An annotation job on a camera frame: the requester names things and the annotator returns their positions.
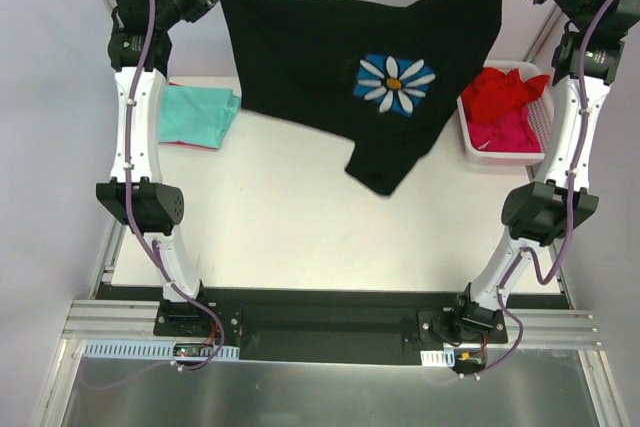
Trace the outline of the black t-shirt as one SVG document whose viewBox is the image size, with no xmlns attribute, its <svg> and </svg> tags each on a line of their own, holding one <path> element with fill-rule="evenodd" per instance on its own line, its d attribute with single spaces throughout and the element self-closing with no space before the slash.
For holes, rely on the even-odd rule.
<svg viewBox="0 0 640 427">
<path fill-rule="evenodd" d="M 502 0 L 223 0 L 244 109 L 350 139 L 390 196 L 433 147 L 499 34 Z"/>
</svg>

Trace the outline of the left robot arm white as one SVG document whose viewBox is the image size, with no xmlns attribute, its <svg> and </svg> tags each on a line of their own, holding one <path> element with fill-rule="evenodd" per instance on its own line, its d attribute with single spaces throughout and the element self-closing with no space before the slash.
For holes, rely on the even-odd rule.
<svg viewBox="0 0 640 427">
<path fill-rule="evenodd" d="M 220 0 L 115 0 L 108 56 L 118 100 L 109 179 L 96 186 L 106 210 L 137 237 L 163 281 L 163 297 L 188 302 L 202 290 L 180 232 L 182 191 L 163 181 L 159 117 L 167 85 L 170 29 L 195 23 Z"/>
</svg>

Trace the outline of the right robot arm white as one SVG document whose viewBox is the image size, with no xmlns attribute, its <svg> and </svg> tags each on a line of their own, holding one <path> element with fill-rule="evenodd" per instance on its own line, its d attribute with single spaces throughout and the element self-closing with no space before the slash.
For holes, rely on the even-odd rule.
<svg viewBox="0 0 640 427">
<path fill-rule="evenodd" d="M 505 200 L 504 232 L 487 266 L 458 297 L 450 329 L 461 341 L 473 341 L 505 313 L 526 267 L 534 268 L 539 284 L 551 283 L 574 231 L 598 206 L 589 192 L 591 148 L 616 79 L 623 39 L 639 22 L 639 0 L 553 1 L 568 25 L 552 59 L 551 134 L 534 180 Z"/>
</svg>

